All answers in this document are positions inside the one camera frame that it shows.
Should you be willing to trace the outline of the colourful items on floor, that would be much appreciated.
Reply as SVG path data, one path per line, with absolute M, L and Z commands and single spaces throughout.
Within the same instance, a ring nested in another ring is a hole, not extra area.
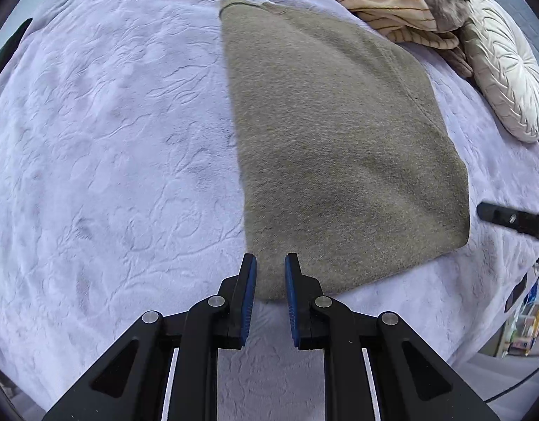
M 497 356 L 527 356 L 539 341 L 539 257 L 510 300 L 513 303 L 506 307 L 510 315 L 502 328 Z

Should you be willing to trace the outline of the round white pleated cushion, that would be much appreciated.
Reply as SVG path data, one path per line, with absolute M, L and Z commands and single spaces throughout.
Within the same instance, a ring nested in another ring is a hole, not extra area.
M 518 24 L 495 0 L 468 0 L 460 41 L 473 77 L 505 129 L 539 140 L 539 65 Z

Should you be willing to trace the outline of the taupe knitted sweater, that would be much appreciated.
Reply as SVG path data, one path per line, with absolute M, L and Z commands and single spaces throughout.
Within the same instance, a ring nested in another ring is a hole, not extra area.
M 289 253 L 341 293 L 467 244 L 467 169 L 412 54 L 304 9 L 223 0 L 220 19 L 261 299 Z

